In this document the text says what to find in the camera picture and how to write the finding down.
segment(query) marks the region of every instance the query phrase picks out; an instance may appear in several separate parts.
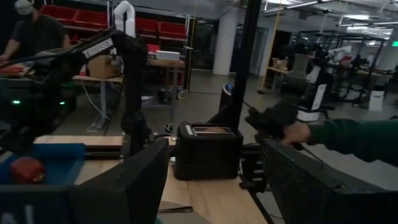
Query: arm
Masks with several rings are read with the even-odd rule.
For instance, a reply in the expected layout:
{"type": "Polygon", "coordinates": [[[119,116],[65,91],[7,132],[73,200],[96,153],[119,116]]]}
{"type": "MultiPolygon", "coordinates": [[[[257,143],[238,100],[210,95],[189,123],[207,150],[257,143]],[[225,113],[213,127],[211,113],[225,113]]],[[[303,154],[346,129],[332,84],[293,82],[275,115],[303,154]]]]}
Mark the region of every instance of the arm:
{"type": "Polygon", "coordinates": [[[18,41],[14,39],[9,40],[6,49],[1,56],[1,60],[8,60],[19,49],[19,46],[20,43],[18,41]]]}
{"type": "Polygon", "coordinates": [[[21,26],[23,22],[18,22],[12,32],[11,39],[8,41],[4,53],[1,55],[1,60],[9,60],[10,57],[19,49],[21,42],[21,26]]]}
{"type": "Polygon", "coordinates": [[[397,120],[334,119],[321,125],[295,123],[286,127],[281,143],[324,144],[329,150],[353,154],[366,162],[381,160],[398,166],[397,133],[397,120]]]}

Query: white column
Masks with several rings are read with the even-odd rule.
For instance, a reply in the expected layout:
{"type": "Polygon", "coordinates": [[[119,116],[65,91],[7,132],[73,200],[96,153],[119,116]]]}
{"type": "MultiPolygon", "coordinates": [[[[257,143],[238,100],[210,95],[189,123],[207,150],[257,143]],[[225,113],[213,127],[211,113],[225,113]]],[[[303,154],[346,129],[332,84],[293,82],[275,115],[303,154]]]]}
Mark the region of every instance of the white column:
{"type": "Polygon", "coordinates": [[[398,29],[392,30],[390,39],[387,44],[381,50],[379,56],[379,63],[377,64],[377,69],[380,70],[393,70],[398,64],[398,47],[393,47],[394,41],[398,41],[398,29]]]}
{"type": "Polygon", "coordinates": [[[265,76],[267,73],[267,68],[268,68],[268,63],[271,57],[271,51],[272,51],[272,46],[271,46],[271,40],[273,38],[274,34],[274,28],[272,26],[268,26],[268,32],[267,32],[267,37],[266,37],[266,44],[264,46],[264,53],[262,55],[262,62],[261,62],[261,68],[260,68],[260,74],[259,76],[265,76]]]}
{"type": "MultiPolygon", "coordinates": [[[[223,10],[220,12],[224,13],[227,10],[231,9],[231,6],[222,7],[222,9],[223,10]]],[[[232,53],[234,50],[236,27],[238,25],[238,12],[239,9],[234,7],[227,14],[220,18],[213,66],[214,74],[229,74],[232,53]]]]}

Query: white container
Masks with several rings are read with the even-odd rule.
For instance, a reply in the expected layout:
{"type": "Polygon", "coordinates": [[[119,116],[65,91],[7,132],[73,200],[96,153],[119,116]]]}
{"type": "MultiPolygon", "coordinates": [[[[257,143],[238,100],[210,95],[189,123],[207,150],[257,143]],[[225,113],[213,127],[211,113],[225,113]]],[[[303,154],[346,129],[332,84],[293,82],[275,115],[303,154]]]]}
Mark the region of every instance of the white container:
{"type": "Polygon", "coordinates": [[[156,51],[156,59],[179,61],[180,60],[180,53],[157,50],[156,51]]]}
{"type": "Polygon", "coordinates": [[[383,110],[384,91],[372,91],[369,101],[369,111],[383,110]]]}

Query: blue tray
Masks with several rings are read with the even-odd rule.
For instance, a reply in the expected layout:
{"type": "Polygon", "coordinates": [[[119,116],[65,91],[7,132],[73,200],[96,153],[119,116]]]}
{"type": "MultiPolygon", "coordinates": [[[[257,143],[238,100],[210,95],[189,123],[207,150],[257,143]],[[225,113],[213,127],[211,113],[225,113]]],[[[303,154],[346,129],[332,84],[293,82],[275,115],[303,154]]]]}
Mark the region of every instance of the blue tray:
{"type": "Polygon", "coordinates": [[[0,185],[15,184],[11,177],[10,165],[21,156],[30,156],[43,163],[44,184],[74,184],[84,165],[85,149],[84,144],[35,144],[32,152],[12,155],[0,164],[0,185]]]}

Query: baseball cap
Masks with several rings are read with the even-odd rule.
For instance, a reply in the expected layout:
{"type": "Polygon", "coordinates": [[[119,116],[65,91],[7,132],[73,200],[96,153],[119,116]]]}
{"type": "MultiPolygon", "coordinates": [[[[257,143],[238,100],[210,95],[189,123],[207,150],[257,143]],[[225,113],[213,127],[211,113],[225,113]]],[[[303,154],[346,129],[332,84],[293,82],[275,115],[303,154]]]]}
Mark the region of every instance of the baseball cap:
{"type": "Polygon", "coordinates": [[[34,10],[33,4],[28,0],[17,0],[14,5],[15,10],[21,16],[29,15],[34,10]]]}

